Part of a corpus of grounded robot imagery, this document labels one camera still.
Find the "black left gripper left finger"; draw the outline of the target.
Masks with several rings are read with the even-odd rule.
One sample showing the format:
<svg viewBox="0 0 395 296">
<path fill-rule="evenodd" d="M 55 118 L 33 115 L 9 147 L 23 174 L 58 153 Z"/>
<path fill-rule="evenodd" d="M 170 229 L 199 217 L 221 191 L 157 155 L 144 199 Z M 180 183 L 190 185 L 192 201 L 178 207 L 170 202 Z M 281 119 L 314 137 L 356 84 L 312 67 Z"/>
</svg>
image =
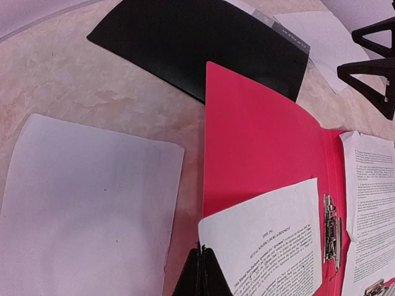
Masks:
<svg viewBox="0 0 395 296">
<path fill-rule="evenodd" d="M 189 251 L 172 296 L 200 296 L 202 292 L 202 248 L 200 242 Z"/>
</svg>

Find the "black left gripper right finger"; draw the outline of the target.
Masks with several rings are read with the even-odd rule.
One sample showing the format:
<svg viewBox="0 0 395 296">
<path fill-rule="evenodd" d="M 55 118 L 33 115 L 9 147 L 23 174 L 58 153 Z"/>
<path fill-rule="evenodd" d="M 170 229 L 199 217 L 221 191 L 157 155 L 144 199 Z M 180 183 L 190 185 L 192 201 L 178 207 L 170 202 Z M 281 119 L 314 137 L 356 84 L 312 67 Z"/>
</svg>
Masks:
<svg viewBox="0 0 395 296">
<path fill-rule="evenodd" d="M 202 294 L 232 296 L 222 269 L 211 248 L 202 248 Z"/>
</svg>

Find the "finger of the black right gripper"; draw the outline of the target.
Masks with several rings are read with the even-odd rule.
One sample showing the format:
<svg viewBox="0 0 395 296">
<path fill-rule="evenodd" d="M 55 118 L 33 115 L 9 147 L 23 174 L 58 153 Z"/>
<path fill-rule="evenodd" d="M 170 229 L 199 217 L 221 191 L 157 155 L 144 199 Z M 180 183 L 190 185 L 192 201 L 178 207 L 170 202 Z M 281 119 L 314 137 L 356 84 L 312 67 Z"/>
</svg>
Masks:
<svg viewBox="0 0 395 296">
<path fill-rule="evenodd" d="M 394 57 L 340 65 L 337 75 L 340 80 L 361 93 L 387 120 L 394 119 Z M 385 93 L 381 94 L 354 75 L 385 77 Z"/>
<path fill-rule="evenodd" d="M 391 47 L 386 47 L 382 44 L 375 43 L 367 38 L 365 35 L 378 33 L 381 31 L 391 32 Z M 361 45 L 362 47 L 375 52 L 376 54 L 384 58 L 394 57 L 394 17 L 380 21 L 373 25 L 369 25 L 363 28 L 356 29 L 351 33 L 352 40 Z"/>
</svg>

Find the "printed paper sheet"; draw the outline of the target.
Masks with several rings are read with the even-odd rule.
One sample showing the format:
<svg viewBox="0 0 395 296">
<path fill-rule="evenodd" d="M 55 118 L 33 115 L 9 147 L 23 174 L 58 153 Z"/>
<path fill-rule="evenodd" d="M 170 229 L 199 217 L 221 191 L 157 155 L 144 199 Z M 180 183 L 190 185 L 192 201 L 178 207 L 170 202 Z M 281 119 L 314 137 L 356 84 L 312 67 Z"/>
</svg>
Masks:
<svg viewBox="0 0 395 296">
<path fill-rule="evenodd" d="M 315 178 L 203 218 L 198 233 L 233 295 L 313 295 L 322 284 Z"/>
<path fill-rule="evenodd" d="M 351 240 L 342 295 L 368 295 L 394 278 L 394 143 L 350 131 L 340 135 Z"/>
</svg>

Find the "red clip file folder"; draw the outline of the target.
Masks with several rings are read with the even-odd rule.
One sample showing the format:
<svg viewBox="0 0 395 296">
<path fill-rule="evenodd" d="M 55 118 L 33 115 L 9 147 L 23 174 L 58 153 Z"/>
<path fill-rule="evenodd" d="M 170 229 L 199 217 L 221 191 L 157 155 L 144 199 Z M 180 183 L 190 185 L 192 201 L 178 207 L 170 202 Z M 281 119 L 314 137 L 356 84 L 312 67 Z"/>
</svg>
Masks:
<svg viewBox="0 0 395 296">
<path fill-rule="evenodd" d="M 351 240 L 346 231 L 346 180 L 340 135 L 302 107 L 225 67 L 206 65 L 203 218 L 262 194 L 317 179 L 322 284 L 313 295 L 342 295 Z M 324 194 L 343 222 L 343 255 L 335 274 L 323 263 Z"/>
</svg>

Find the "metal folder clip bottom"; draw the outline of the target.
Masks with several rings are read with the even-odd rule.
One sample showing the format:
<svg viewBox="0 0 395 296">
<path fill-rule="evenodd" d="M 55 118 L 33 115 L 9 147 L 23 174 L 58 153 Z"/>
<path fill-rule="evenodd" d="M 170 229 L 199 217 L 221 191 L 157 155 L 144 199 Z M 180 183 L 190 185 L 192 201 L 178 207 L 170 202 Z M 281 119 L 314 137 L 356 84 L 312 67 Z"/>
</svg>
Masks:
<svg viewBox="0 0 395 296">
<path fill-rule="evenodd" d="M 395 285 L 386 286 L 384 279 L 380 279 L 365 289 L 364 296 L 395 296 Z"/>
</svg>

